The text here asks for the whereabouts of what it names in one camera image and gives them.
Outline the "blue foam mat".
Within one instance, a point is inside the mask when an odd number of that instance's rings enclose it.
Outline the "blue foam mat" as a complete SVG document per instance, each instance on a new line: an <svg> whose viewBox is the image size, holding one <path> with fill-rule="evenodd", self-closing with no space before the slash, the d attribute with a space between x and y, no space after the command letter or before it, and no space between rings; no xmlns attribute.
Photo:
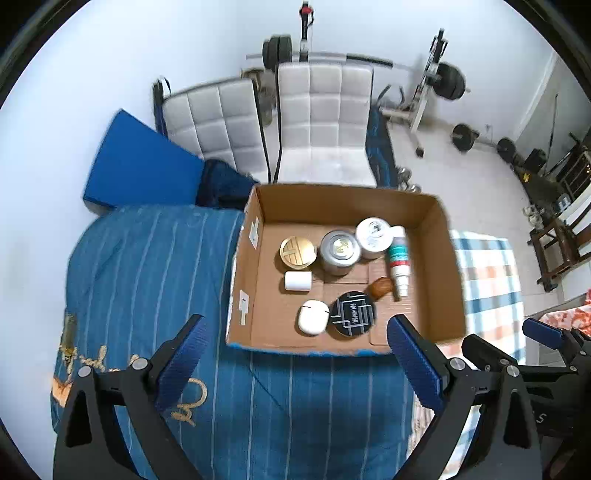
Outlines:
<svg viewBox="0 0 591 480"><path fill-rule="evenodd" d="M83 199L109 209L193 205L202 171L204 160L119 110L95 156Z"/></svg>

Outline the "black dumbbell on floor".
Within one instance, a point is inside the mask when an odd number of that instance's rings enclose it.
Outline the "black dumbbell on floor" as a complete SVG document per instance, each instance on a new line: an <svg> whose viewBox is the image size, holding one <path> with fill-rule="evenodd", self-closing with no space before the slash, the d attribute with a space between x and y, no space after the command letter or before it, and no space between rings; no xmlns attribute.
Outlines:
<svg viewBox="0 0 591 480"><path fill-rule="evenodd" d="M452 143L462 153L470 151L476 144L495 148L497 154L509 164L513 164L516 157L516 145L507 138L503 137L497 142L480 136L480 133L472 129L469 125L457 124L451 134Z"/></svg>

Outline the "white cylinder container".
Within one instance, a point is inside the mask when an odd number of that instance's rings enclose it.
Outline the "white cylinder container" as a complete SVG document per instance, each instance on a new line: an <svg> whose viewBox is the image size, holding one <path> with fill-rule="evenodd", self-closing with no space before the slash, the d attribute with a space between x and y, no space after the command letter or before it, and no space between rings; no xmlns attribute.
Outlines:
<svg viewBox="0 0 591 480"><path fill-rule="evenodd" d="M287 271L284 273L283 286L287 292L308 292L312 286L311 271Z"/></svg>

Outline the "green white glue tube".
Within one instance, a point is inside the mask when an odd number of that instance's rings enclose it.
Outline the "green white glue tube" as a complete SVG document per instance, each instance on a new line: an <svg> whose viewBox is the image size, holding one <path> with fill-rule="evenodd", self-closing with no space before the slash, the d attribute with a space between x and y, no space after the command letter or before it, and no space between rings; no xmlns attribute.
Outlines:
<svg viewBox="0 0 591 480"><path fill-rule="evenodd" d="M403 226L391 227L392 243L387 251L391 277L399 298L406 298L410 289L410 254L406 230Z"/></svg>

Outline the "white earbud case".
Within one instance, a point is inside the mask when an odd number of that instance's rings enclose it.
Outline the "white earbud case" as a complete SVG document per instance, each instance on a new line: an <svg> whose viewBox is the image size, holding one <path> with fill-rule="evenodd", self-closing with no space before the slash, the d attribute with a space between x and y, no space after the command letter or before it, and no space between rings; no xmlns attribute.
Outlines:
<svg viewBox="0 0 591 480"><path fill-rule="evenodd" d="M297 328L305 335L317 336L327 329L329 306L320 300L307 300L297 315Z"/></svg>

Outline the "silver round tin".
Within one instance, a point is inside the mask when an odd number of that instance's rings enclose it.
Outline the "silver round tin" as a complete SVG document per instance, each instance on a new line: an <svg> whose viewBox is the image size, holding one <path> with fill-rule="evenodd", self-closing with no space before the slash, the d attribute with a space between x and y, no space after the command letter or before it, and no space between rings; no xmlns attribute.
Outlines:
<svg viewBox="0 0 591 480"><path fill-rule="evenodd" d="M361 247L353 233L332 230L322 237L318 253L325 272L333 276L345 276L360 260Z"/></svg>

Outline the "orange floral cloth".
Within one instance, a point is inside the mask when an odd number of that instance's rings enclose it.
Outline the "orange floral cloth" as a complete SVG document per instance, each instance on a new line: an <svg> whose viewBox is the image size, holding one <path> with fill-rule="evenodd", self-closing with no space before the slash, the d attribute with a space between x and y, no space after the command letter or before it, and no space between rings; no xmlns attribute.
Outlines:
<svg viewBox="0 0 591 480"><path fill-rule="evenodd" d="M590 336L590 291L587 291L584 303L581 306L546 313L540 318L540 321L556 328L561 328L565 330L580 330L585 335Z"/></svg>

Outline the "black patterned round tin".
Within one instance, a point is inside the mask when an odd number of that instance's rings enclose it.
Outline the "black patterned round tin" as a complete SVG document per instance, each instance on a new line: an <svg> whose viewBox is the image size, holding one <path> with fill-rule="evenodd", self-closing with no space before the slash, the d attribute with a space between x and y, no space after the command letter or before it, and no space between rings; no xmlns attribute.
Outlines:
<svg viewBox="0 0 591 480"><path fill-rule="evenodd" d="M370 295L349 291L335 300L329 311L329 322L348 338L367 334L376 323L377 310Z"/></svg>

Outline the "right white cushioned chair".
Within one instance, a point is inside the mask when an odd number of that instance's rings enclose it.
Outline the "right white cushioned chair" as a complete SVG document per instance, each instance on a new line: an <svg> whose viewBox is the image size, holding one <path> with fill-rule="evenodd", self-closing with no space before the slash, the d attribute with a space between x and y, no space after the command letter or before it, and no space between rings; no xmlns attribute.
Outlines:
<svg viewBox="0 0 591 480"><path fill-rule="evenodd" d="M280 65L277 183L377 185L366 150L373 80L356 64Z"/></svg>

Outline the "gold round tin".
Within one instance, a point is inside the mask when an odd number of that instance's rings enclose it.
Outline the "gold round tin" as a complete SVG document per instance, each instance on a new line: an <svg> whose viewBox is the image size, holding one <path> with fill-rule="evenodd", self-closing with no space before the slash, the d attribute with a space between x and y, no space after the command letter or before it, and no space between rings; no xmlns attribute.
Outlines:
<svg viewBox="0 0 591 480"><path fill-rule="evenodd" d="M308 238L290 236L280 244L280 260L291 270L308 269L317 260L318 252L315 244Z"/></svg>

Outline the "open cardboard box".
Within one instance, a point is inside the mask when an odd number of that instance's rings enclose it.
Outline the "open cardboard box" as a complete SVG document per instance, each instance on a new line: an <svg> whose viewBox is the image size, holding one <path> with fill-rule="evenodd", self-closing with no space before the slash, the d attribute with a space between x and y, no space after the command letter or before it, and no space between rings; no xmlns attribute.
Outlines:
<svg viewBox="0 0 591 480"><path fill-rule="evenodd" d="M370 331L348 337L329 327L304 334L297 314L308 300L332 305L349 291L363 292L390 274L384 256L362 259L344 275L332 275L315 260L311 289L284 288L287 265L280 258L284 240L297 236L315 247L331 231L353 232L376 217L406 230L410 254L410 288L399 299L388 293L377 299L377 319ZM443 205L435 196L394 189L338 185L273 184L257 186L249 195L231 276L228 326L230 347L274 354L337 356L387 354L387 325L404 314L419 333L435 342L466 334L462 279Z"/></svg>

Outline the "checkered orange blue cloth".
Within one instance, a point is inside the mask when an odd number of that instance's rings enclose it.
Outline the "checkered orange blue cloth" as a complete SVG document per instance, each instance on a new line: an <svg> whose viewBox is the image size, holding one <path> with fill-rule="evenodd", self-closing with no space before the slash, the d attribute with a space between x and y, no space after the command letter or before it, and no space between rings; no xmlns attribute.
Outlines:
<svg viewBox="0 0 591 480"><path fill-rule="evenodd" d="M463 282L466 334L476 334L518 361L526 359L522 333L524 305L514 251L506 238L469 231L451 231L459 272ZM460 357L462 340L439 343L446 357ZM413 393L412 420L407 434L407 459L434 418ZM462 434L440 479L456 476L464 460L478 421L479 406L468 414Z"/></svg>

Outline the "small brown wooden object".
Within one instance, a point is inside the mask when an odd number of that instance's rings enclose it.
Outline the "small brown wooden object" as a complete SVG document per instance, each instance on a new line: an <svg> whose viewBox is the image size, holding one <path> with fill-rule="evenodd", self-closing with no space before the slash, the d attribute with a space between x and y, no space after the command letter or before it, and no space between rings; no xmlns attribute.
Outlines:
<svg viewBox="0 0 591 480"><path fill-rule="evenodd" d="M374 300L379 300L386 296L389 293L394 291L394 284L391 278L389 277L381 277L375 280L373 283L367 288L367 293L370 297Z"/></svg>

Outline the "white cushioned chair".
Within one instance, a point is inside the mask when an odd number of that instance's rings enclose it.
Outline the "white cushioned chair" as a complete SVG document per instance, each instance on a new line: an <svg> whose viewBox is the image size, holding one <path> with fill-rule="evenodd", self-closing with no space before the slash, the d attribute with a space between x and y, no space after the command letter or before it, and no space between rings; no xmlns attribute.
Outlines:
<svg viewBox="0 0 591 480"><path fill-rule="evenodd" d="M356 64L280 65L277 183L377 185L366 150L373 80Z"/></svg>
<svg viewBox="0 0 591 480"><path fill-rule="evenodd" d="M271 169L256 83L229 78L172 93L161 77L152 84L155 129L201 159L216 159L270 183Z"/></svg>

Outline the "dark wooden stool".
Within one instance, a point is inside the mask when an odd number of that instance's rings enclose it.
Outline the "dark wooden stool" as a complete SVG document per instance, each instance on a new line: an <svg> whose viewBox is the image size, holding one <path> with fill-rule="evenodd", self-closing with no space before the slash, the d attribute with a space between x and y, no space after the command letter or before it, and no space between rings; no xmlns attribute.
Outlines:
<svg viewBox="0 0 591 480"><path fill-rule="evenodd" d="M590 245L590 225L576 232L581 220L571 224L558 217L541 230L532 230L528 244L534 248L540 276L537 283L546 293L552 292L560 277L590 259L583 249Z"/></svg>

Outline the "blue striped bedsheet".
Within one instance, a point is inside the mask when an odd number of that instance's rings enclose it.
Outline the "blue striped bedsheet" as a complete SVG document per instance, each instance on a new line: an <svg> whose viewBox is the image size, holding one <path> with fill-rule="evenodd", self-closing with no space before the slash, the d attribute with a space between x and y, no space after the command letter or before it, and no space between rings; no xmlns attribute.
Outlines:
<svg viewBox="0 0 591 480"><path fill-rule="evenodd" d="M390 479L413 392L393 356L290 357L228 347L229 281L252 179L209 160L195 205L122 207L75 247L51 397L59 422L82 366L148 358L194 314L211 339L164 419L206 479Z"/></svg>

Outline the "left white cushioned chair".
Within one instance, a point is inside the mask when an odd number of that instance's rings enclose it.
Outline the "left white cushioned chair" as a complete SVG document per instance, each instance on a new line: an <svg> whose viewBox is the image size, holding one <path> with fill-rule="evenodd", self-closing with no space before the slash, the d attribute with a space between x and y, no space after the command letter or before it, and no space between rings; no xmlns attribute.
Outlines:
<svg viewBox="0 0 591 480"><path fill-rule="evenodd" d="M155 129L201 159L216 159L270 183L271 169L256 83L229 78L172 93L161 77L152 84Z"/></svg>

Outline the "white cream jar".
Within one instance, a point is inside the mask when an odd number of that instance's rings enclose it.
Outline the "white cream jar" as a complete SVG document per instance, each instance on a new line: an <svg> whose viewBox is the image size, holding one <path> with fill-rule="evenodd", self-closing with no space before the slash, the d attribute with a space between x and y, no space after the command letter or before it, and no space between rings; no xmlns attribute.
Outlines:
<svg viewBox="0 0 591 480"><path fill-rule="evenodd" d="M356 241L367 260L379 258L392 244L392 228L384 219L369 217L356 225Z"/></svg>

